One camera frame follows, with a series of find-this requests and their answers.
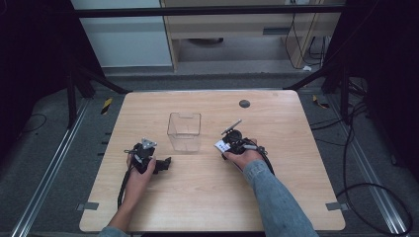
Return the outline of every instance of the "wall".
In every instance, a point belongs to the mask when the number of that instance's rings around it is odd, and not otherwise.
[[[160,7],[158,0],[71,2],[75,9]],[[172,66],[162,17],[81,19],[81,23],[104,69]]]

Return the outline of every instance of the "sleeve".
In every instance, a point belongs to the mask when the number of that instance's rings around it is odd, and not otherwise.
[[[318,236],[288,189],[262,160],[247,164],[243,174],[252,187],[267,237]]]
[[[126,234],[116,227],[106,226],[99,233],[98,237],[126,237]]]

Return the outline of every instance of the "wooden table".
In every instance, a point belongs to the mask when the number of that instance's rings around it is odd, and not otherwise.
[[[248,100],[250,107],[239,106]],[[167,136],[171,113],[201,113],[201,149],[174,151]],[[100,231],[117,211],[126,154],[142,137],[156,141],[157,159],[172,157],[168,171],[152,177],[131,231],[263,231],[253,191],[213,146],[227,127],[265,146],[277,177],[289,188],[316,230],[345,227],[299,97],[294,91],[144,92],[126,95],[80,228]]]

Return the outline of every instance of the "transparent container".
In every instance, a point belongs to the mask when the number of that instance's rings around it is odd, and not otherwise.
[[[172,113],[167,135],[176,151],[199,151],[201,114]]]

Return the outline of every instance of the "floor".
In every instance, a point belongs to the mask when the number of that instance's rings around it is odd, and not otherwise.
[[[315,43],[312,55],[321,47]],[[309,55],[306,60],[317,63]],[[317,70],[319,65],[311,66]],[[185,40],[182,42],[179,68],[175,72],[144,72],[135,77],[109,77],[114,83],[134,91],[147,90],[229,90],[229,89],[281,89],[295,83],[311,72],[294,69],[288,61],[284,45],[279,38],[266,39],[224,39],[215,43],[213,39]],[[354,79],[364,85],[361,79]],[[96,173],[100,167],[109,133],[112,132],[124,95],[119,95],[106,87],[93,83],[96,95],[93,100],[77,95],[80,107],[87,103],[85,118],[80,124],[64,160],[58,165],[49,190],[40,206],[37,218],[30,229],[32,236],[90,236],[78,228],[82,211],[76,210],[79,203],[87,201]],[[321,80],[302,88],[298,94],[308,122],[319,127],[337,119],[333,102],[339,92],[328,96],[319,90]],[[313,102],[316,95],[319,102],[328,104],[329,109]],[[113,103],[105,115],[100,111],[107,98]],[[351,96],[351,105],[357,105],[362,98]],[[65,135],[67,126],[66,92],[60,91],[41,99],[34,107],[34,115],[28,121],[20,140],[10,153],[9,169],[2,173],[0,180],[0,236],[9,236],[18,223],[37,190],[51,158]],[[357,158],[355,143],[362,146],[362,153],[377,175],[381,184],[394,191],[408,207],[414,220],[419,219],[419,184],[407,169],[393,166],[390,153],[376,130],[375,121],[368,112],[356,116],[354,131],[356,140],[351,140],[345,160],[347,133],[344,125],[337,123],[324,129],[313,131],[321,157],[332,187],[337,194],[343,189],[343,164],[347,166],[348,184],[368,180],[362,160]],[[371,188],[350,191],[356,210],[369,222],[388,231],[387,222],[382,217],[382,209],[376,205]],[[393,199],[400,218],[408,225],[408,219],[400,205]],[[319,232],[320,236],[382,236],[381,233],[361,221],[353,210],[343,211],[347,226],[339,232]],[[200,234],[145,234],[144,236],[214,236],[214,233]],[[217,236],[244,236],[243,233],[217,233]],[[250,233],[246,236],[263,236]],[[410,236],[419,236],[416,225]]]

